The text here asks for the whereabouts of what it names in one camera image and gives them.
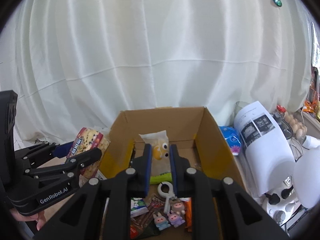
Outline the person's left hand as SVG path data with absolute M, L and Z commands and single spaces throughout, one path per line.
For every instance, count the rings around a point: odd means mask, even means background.
M 36 228 L 38 231 L 46 224 L 46 218 L 44 216 L 44 211 L 36 213 L 32 216 L 23 216 L 16 209 L 10 209 L 12 217 L 14 217 L 19 222 L 36 222 Z

